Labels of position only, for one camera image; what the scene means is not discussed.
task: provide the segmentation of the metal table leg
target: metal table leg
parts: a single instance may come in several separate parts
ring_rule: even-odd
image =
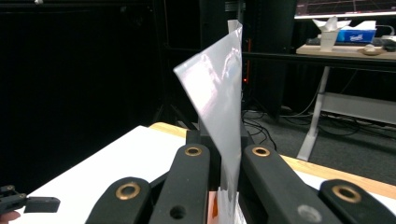
[[[326,89],[327,78],[329,76],[330,67],[325,66],[323,75],[320,81],[320,88],[318,91],[317,101],[315,103],[314,115],[312,117],[311,126],[309,127],[308,134],[305,137],[303,145],[297,155],[297,159],[308,161],[311,155],[312,148],[314,147],[315,141],[318,135],[318,120],[320,116],[320,110],[322,108],[324,92]]]

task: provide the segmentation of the human hand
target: human hand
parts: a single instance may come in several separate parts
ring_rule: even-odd
[[[18,212],[15,212],[15,211],[5,213],[3,215],[0,215],[0,224],[8,224],[9,221],[15,220],[20,216],[21,216],[21,214],[19,214]]]

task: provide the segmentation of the white cup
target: white cup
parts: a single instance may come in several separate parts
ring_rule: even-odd
[[[331,52],[337,39],[338,31],[324,31],[320,38],[320,51]]]

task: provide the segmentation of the clear plastic sheet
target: clear plastic sheet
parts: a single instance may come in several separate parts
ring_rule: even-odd
[[[219,223],[234,223],[241,161],[242,25],[177,66],[184,90],[221,155]]]

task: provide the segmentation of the desk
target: desk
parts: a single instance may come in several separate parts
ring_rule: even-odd
[[[30,194],[59,198],[61,205],[58,213],[23,214],[21,209],[21,217],[12,223],[85,223],[96,201],[116,180],[134,176],[151,182],[167,172],[178,148],[185,144],[185,134],[185,129],[164,123],[155,123],[150,128],[139,126],[131,130]],[[318,166],[295,159],[291,159],[290,164],[292,163],[292,166],[301,167],[302,171],[296,173],[302,180],[316,189],[324,180],[320,176],[330,175],[329,178],[332,178],[341,174],[327,168],[328,170],[318,172],[321,175],[314,176],[309,172],[304,173],[304,170],[318,169]],[[377,192],[373,195],[396,214],[396,187],[344,175],[344,179],[357,178],[361,183],[366,183],[367,187],[376,189]]]
[[[358,49],[362,49],[362,47],[334,46],[332,52],[323,52],[320,51],[320,46],[303,45],[297,49],[296,53],[317,56],[370,58],[385,61],[396,60],[396,52],[386,52],[376,56],[367,56],[359,53]],[[330,66],[325,66],[324,68],[311,126],[297,155],[298,159],[304,161],[308,161],[317,139],[318,119],[320,111],[322,110],[361,119],[373,119],[384,123],[396,124],[395,102],[325,92],[330,69]]]

